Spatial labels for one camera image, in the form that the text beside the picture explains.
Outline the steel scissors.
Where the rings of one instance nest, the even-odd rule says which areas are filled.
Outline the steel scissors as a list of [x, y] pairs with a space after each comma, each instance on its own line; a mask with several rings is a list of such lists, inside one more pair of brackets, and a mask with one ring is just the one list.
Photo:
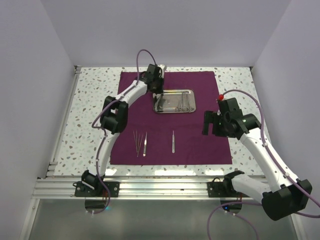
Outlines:
[[193, 111], [193, 108], [191, 107], [191, 104], [190, 104], [189, 94], [187, 92], [183, 93], [182, 109], [184, 113], [189, 113]]

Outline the steel forceps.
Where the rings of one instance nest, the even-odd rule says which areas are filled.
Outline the steel forceps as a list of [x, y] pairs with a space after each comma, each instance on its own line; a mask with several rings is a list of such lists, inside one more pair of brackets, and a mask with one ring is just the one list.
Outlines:
[[182, 94], [181, 94], [181, 98], [180, 98], [180, 100], [179, 100], [179, 102], [178, 102], [178, 104], [177, 104], [177, 107], [175, 108], [175, 111], [176, 112], [184, 112], [185, 110], [185, 108], [184, 108], [184, 98], [185, 98], [185, 93], [183, 92]]

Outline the purple surgical cloth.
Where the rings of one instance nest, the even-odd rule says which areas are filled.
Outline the purple surgical cloth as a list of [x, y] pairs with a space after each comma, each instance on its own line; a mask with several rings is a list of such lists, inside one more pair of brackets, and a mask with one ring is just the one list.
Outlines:
[[218, 110], [218, 85], [212, 71], [166, 72], [166, 90], [192, 90], [195, 112], [156, 113], [152, 94], [128, 108], [128, 123], [110, 155], [112, 165], [228, 165], [229, 140], [203, 135], [205, 111]]

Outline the thin steel tweezers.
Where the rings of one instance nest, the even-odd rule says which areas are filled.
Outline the thin steel tweezers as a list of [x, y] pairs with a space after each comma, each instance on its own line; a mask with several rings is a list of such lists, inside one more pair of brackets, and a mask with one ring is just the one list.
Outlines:
[[140, 149], [141, 149], [141, 146], [142, 146], [143, 137], [144, 137], [143, 134], [139, 134], [139, 135], [138, 135], [138, 139], [137, 139], [137, 157], [139, 156], [139, 153], [140, 153]]
[[138, 133], [136, 130], [133, 131], [134, 143], [135, 143], [135, 150], [138, 153]]

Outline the wide steel tweezers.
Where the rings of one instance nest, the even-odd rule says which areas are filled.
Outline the wide steel tweezers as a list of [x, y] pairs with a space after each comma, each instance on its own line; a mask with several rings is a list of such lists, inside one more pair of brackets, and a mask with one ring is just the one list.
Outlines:
[[142, 152], [143, 157], [146, 156], [146, 152], [147, 152], [147, 136], [148, 136], [148, 133], [146, 132], [144, 137], [144, 143], [143, 143], [143, 152]]

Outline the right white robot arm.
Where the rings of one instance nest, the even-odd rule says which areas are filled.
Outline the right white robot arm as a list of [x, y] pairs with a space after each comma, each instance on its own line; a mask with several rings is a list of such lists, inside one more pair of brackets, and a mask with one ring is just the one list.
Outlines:
[[300, 180], [262, 136], [262, 125], [252, 114], [243, 114], [235, 98], [218, 100], [218, 112], [205, 111], [202, 133], [207, 135], [212, 124], [216, 137], [235, 138], [251, 153], [267, 183], [255, 180], [241, 170], [226, 174], [222, 181], [208, 182], [210, 197], [236, 197], [242, 193], [262, 205], [267, 216], [277, 221], [303, 210], [312, 192], [311, 183]]

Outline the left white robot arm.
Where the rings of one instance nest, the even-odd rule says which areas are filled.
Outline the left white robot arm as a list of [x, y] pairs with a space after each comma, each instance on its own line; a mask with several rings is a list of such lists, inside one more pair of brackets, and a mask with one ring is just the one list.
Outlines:
[[86, 186], [92, 196], [99, 196], [107, 191], [103, 182], [107, 161], [112, 148], [128, 124], [129, 107], [147, 93], [162, 94], [164, 92], [164, 76], [166, 65], [149, 64], [147, 70], [139, 73], [137, 78], [115, 97], [107, 96], [101, 113], [92, 122], [91, 127], [103, 131], [103, 135], [95, 154], [95, 170], [92, 174], [86, 170], [81, 176], [81, 183]]

